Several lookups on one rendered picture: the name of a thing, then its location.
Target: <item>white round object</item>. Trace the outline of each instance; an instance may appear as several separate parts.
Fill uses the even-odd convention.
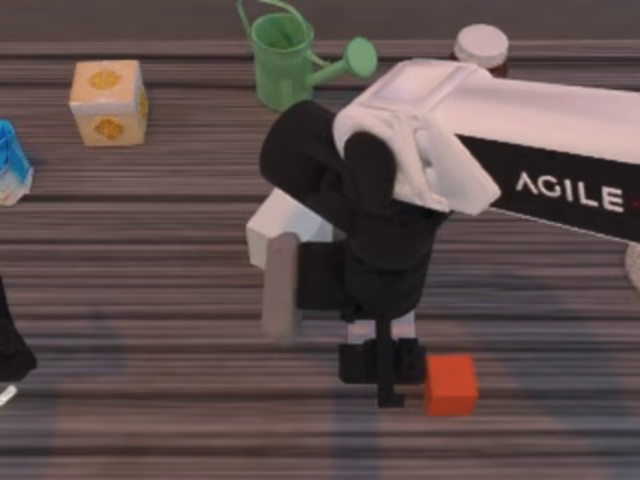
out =
[[[469,25],[458,33],[454,55],[461,62],[490,69],[502,65],[509,54],[509,39],[502,30],[484,24]]]
[[[630,243],[624,257],[624,265],[629,280],[636,290],[640,290],[640,245]]]

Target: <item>white cube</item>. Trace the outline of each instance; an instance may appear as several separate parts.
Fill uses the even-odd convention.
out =
[[[274,189],[247,223],[249,261],[264,270],[269,239],[295,233],[301,242],[330,242],[333,227],[282,190]]]
[[[69,108],[87,146],[144,143],[149,104],[140,62],[78,62]]]

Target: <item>yellow box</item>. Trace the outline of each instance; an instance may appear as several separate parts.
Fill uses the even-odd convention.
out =
[[[149,103],[140,62],[78,62],[69,108],[87,146],[144,143]]]

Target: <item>jar lid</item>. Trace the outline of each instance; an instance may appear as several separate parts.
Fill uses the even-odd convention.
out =
[[[508,54],[509,39],[492,25],[476,24],[463,28],[454,47],[458,60],[487,69],[502,65]]]

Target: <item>orange block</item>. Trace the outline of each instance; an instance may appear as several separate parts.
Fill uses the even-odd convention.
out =
[[[478,400],[478,385],[471,355],[427,355],[424,397],[427,414],[470,415]]]

